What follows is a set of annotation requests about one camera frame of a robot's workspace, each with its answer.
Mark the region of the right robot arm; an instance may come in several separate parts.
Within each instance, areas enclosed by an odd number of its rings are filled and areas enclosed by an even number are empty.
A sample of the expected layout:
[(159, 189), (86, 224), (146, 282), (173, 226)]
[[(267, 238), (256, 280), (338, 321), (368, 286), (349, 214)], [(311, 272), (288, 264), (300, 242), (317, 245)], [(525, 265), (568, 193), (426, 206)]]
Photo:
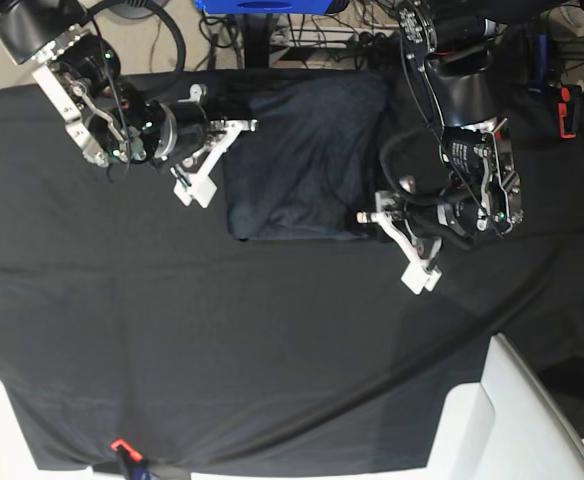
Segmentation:
[(242, 133), (255, 131), (258, 122), (208, 112), (202, 84), (192, 85), (186, 99), (161, 101), (161, 95), (181, 80), (186, 43), (172, 16), (154, 1), (128, 5), (149, 11), (167, 27), (176, 46), (176, 65), (146, 90), (123, 78), (119, 56), (96, 22), (99, 13), (114, 5), (0, 1), (0, 42), (15, 64), (35, 63), (36, 84), (89, 163), (120, 172), (148, 164), (190, 187)]

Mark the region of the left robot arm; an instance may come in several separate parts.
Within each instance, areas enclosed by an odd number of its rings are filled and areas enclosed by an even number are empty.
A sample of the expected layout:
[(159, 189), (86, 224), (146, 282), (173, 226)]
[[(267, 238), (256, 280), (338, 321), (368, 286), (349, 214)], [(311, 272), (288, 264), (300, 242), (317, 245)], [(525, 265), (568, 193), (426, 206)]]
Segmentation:
[[(523, 218), (520, 177), (507, 135), (500, 35), (557, 7), (555, 1), (395, 1), (389, 15), (407, 87), (423, 125), (393, 135), (380, 151), (391, 187), (377, 209), (360, 215), (377, 224), (411, 261), (435, 259), (443, 242), (469, 250), (493, 231), (502, 236)], [(429, 132), (450, 185), (419, 193), (392, 167), (415, 136)]]

